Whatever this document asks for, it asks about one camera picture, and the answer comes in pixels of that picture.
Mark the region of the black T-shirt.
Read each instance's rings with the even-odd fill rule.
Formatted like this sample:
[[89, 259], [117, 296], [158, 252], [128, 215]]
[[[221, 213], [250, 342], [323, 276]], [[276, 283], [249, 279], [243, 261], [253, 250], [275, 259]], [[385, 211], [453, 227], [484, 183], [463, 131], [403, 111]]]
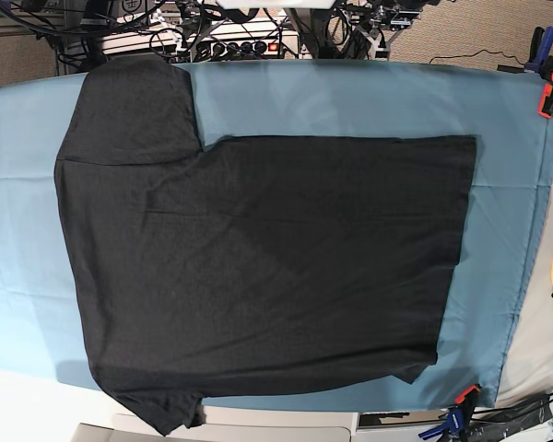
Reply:
[[54, 167], [97, 385], [163, 435], [207, 397], [395, 376], [437, 345], [472, 136], [199, 141], [190, 75], [90, 72]]

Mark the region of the white power strip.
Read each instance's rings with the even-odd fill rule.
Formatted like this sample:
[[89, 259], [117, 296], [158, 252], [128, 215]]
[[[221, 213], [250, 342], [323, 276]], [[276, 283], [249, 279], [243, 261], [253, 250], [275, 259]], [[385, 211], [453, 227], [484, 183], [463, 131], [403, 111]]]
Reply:
[[285, 59], [297, 54], [284, 42], [203, 41], [196, 45], [194, 63]]

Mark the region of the blue table cloth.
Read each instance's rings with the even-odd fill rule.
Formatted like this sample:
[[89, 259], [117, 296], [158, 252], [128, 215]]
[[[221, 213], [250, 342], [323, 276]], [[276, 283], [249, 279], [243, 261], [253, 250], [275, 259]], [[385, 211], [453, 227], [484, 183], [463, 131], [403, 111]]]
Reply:
[[[463, 258], [439, 359], [397, 378], [299, 396], [215, 398], [256, 410], [390, 412], [439, 408], [473, 383], [498, 396], [542, 236], [553, 181], [553, 118], [542, 80], [391, 62], [187, 64], [204, 145], [228, 135], [429, 137], [472, 134], [477, 164]], [[81, 75], [0, 87], [0, 369], [91, 389], [53, 184]]]

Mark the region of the blue orange clamp bottom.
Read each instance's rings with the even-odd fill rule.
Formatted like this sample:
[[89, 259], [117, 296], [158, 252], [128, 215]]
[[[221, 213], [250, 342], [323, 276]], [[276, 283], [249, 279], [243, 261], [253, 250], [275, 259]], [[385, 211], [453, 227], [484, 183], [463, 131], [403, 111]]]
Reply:
[[479, 384], [468, 387], [455, 399], [454, 407], [449, 409], [441, 424], [420, 433], [418, 437], [423, 441], [467, 441], [467, 430], [480, 391]]

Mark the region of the black plastic bag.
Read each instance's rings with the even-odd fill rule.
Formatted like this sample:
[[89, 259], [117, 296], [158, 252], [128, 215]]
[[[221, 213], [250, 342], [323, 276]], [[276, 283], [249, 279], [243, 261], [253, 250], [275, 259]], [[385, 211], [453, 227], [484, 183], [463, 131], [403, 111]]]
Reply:
[[537, 396], [497, 413], [475, 417], [465, 432], [467, 441], [503, 441], [553, 417], [550, 398]]

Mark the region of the orange black clamp top right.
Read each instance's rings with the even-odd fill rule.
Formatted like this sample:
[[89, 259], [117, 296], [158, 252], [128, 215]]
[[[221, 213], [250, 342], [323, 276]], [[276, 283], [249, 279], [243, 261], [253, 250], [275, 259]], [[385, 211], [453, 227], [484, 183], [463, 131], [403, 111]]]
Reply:
[[550, 119], [553, 116], [553, 56], [549, 55], [539, 69], [540, 77], [546, 82], [539, 99], [537, 112]]

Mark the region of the blue clamp top right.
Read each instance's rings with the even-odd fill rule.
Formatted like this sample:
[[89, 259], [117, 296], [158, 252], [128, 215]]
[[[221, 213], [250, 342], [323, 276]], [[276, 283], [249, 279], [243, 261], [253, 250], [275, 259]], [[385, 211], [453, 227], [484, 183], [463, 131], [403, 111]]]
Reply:
[[528, 61], [524, 64], [525, 72], [538, 73], [547, 60], [553, 45], [553, 27], [536, 27], [531, 39]]

